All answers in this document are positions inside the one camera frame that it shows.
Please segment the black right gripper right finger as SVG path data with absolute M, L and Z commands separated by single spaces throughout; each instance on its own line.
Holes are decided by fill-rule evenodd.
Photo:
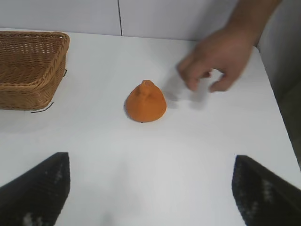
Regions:
M 235 158 L 231 189 L 247 226 L 299 226 L 301 191 L 247 155 Z

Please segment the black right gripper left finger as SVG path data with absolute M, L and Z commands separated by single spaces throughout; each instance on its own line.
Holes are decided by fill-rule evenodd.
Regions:
M 67 152 L 57 152 L 0 188 L 2 226 L 53 226 L 71 187 Z

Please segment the bare human hand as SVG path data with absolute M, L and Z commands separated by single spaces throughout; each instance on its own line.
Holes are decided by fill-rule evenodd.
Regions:
M 210 77 L 216 69 L 222 76 L 209 91 L 227 91 L 246 67 L 255 39 L 252 32 L 225 27 L 198 43 L 178 64 L 178 73 L 188 89 L 196 91 L 199 81 Z

